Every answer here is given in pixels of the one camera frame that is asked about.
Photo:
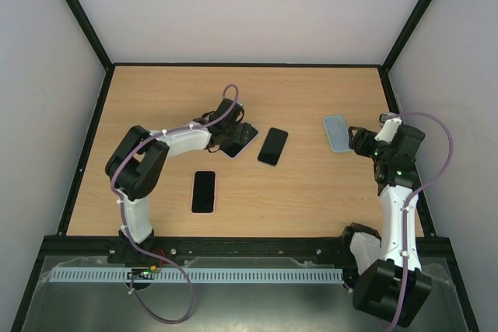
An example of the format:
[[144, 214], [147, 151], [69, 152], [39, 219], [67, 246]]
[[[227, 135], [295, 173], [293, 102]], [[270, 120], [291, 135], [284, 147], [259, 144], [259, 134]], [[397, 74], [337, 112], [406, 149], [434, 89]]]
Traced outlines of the teal phone black screen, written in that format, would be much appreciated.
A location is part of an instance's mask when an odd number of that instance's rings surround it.
[[258, 161], [269, 166], [276, 166], [288, 138], [288, 132], [270, 128], [258, 154]]

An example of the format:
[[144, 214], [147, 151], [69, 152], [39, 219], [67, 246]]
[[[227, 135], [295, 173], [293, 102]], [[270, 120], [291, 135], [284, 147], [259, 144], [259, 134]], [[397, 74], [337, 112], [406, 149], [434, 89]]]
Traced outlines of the light blue phone case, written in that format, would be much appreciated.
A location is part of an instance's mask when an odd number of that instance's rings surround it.
[[349, 133], [343, 116], [327, 116], [323, 122], [332, 151], [337, 153], [350, 151]]

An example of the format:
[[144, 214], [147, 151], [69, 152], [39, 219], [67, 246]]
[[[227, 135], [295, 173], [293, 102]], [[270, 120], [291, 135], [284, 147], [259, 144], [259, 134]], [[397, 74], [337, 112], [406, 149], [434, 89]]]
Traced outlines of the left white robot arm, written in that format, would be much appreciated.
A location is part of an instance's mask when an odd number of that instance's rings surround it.
[[131, 127], [105, 166], [110, 188], [120, 205], [121, 231], [136, 245], [153, 234], [149, 195], [156, 187], [164, 163], [186, 152], [221, 147], [229, 142], [246, 145], [252, 129], [244, 122], [241, 103], [224, 98], [214, 111], [170, 130], [149, 131]]

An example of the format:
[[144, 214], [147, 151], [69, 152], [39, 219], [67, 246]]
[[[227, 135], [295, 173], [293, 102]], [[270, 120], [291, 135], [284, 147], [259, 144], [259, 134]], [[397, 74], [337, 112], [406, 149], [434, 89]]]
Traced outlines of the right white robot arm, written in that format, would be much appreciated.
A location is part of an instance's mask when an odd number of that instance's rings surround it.
[[432, 290], [422, 274], [416, 248], [416, 205], [419, 186], [416, 153], [425, 135], [398, 118], [379, 132], [349, 127], [349, 147], [372, 159], [377, 194], [383, 212], [380, 232], [353, 223], [339, 244], [341, 258], [356, 263], [355, 309], [384, 321], [388, 330], [408, 327]]

